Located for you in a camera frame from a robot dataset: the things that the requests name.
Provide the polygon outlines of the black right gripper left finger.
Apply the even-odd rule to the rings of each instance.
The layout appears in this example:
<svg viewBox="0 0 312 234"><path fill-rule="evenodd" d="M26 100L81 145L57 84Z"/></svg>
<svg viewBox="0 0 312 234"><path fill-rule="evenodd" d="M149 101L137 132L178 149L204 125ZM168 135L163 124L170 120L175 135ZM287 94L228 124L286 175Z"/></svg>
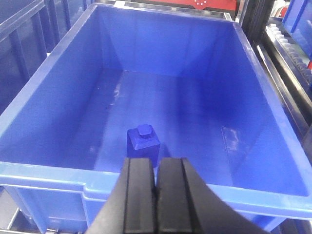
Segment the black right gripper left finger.
<svg viewBox="0 0 312 234"><path fill-rule="evenodd" d="M154 234L154 171L148 158L126 158L118 180L87 234Z"/></svg>

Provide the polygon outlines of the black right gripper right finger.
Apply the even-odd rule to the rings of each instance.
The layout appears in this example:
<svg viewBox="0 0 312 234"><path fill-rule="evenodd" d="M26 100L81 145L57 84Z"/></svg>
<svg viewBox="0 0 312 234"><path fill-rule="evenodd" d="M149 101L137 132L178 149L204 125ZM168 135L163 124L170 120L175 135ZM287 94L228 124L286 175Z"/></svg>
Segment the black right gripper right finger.
<svg viewBox="0 0 312 234"><path fill-rule="evenodd" d="M220 199L186 158L165 157L157 173L160 234L264 234Z"/></svg>

